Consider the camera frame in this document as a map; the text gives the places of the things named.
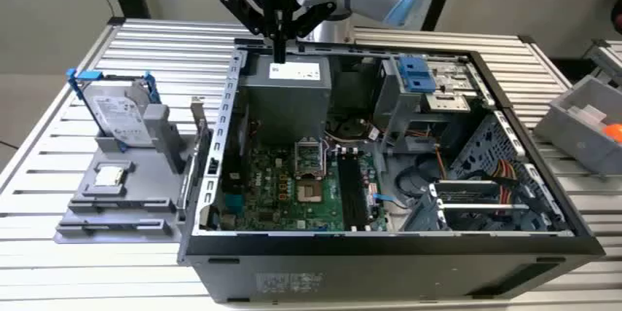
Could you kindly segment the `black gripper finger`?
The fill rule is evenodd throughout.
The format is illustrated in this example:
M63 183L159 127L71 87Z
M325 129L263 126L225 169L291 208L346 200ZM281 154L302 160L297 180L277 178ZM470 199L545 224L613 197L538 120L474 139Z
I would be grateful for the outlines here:
M253 34L262 34L273 42L274 62L281 62L279 20L273 0L259 0L263 12L259 13L247 0L221 0L239 22Z
M286 47L290 39L305 37L336 11L336 3L322 3L312 6L294 18L294 8L286 7L281 19L281 62L286 62Z

